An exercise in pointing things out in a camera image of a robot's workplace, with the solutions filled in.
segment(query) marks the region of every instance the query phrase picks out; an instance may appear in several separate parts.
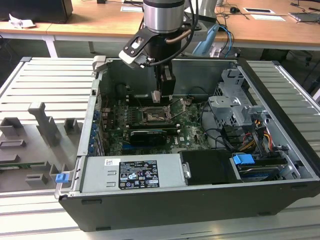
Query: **white table leg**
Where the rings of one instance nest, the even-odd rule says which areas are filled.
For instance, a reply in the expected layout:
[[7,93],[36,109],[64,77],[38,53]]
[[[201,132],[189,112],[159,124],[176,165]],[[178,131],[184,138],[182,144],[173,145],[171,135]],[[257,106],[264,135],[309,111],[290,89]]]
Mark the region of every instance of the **white table leg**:
[[94,43],[92,41],[88,41],[88,44],[89,44],[89,50],[90,50],[90,53],[91,54],[94,54],[96,51],[95,51],[95,46],[94,46]]
[[58,58],[59,54],[57,53],[55,47],[55,37],[51,35],[43,36],[43,40],[45,41],[46,47],[48,48],[49,54],[51,58]]

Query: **warning label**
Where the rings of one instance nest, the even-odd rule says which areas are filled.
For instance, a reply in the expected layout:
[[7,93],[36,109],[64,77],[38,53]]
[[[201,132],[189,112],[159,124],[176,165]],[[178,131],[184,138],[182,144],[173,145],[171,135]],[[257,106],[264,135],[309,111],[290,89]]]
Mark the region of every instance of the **warning label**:
[[119,188],[121,190],[159,187],[156,160],[121,161],[119,163]]

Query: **wooden desk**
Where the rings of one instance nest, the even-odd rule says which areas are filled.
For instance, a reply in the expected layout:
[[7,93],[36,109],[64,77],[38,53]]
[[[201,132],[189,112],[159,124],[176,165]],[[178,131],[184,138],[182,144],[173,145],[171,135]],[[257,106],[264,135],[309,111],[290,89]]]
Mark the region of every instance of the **wooden desk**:
[[[298,7],[291,6],[289,0],[228,0],[235,4],[243,14],[248,14],[243,8],[271,9],[274,15],[287,15],[288,13],[302,13]],[[300,7],[309,12],[309,7],[320,8],[316,2],[300,1]],[[230,6],[216,7],[215,12],[230,13]],[[320,49],[320,24],[297,23],[291,16],[282,16],[285,21],[255,20],[251,15],[230,15],[226,20],[228,29],[234,35],[234,46],[248,48],[279,48],[279,49]],[[224,19],[219,16],[221,24]],[[215,41],[225,42],[224,32],[218,32]]]
[[47,34],[131,38],[138,31],[143,13],[120,11],[123,4],[115,1],[119,2],[72,0],[73,13],[67,24],[51,24]]
[[[243,7],[271,9],[277,15],[289,12],[302,12],[291,6],[289,0],[228,0],[236,4],[242,13]],[[97,4],[96,0],[72,0],[73,13],[67,24],[37,23],[37,28],[14,29],[7,22],[0,22],[0,34],[4,38],[44,40],[51,57],[57,57],[55,41],[126,43],[138,30],[143,17],[139,12],[121,12],[120,2]],[[300,1],[300,6],[308,11],[309,7],[320,8],[319,3]],[[230,6],[217,7],[216,12],[230,14]],[[320,51],[320,25],[296,23],[291,16],[283,16],[285,21],[255,20],[250,15],[230,15],[227,26],[234,34],[234,47],[268,48],[290,50]],[[222,17],[218,20],[224,24]],[[225,32],[218,32],[215,43],[224,44]]]
[[47,29],[50,27],[51,23],[37,23],[36,27],[33,28],[14,28],[7,21],[0,21],[0,34],[47,34]]

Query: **copper tube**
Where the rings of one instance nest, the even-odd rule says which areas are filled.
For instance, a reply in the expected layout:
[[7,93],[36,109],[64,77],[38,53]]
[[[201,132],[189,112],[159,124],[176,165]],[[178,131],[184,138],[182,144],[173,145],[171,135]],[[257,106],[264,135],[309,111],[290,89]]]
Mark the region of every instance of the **copper tube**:
[[187,37],[188,35],[190,35],[190,34],[191,34],[191,29],[183,32],[181,35],[179,35],[179,36],[177,36],[177,37],[175,37],[175,38],[166,39],[166,40],[165,40],[165,43],[166,43],[166,44],[174,44],[174,43],[176,43],[176,42],[178,42],[178,41],[181,41],[182,39],[186,38],[186,37]]

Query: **motherboard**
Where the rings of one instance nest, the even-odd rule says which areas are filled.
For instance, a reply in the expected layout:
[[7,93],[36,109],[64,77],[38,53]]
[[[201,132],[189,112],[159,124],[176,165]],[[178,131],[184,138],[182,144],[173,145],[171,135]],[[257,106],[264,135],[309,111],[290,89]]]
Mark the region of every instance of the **motherboard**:
[[201,103],[184,97],[163,106],[137,101],[110,99],[102,109],[106,156],[210,149],[200,125]]

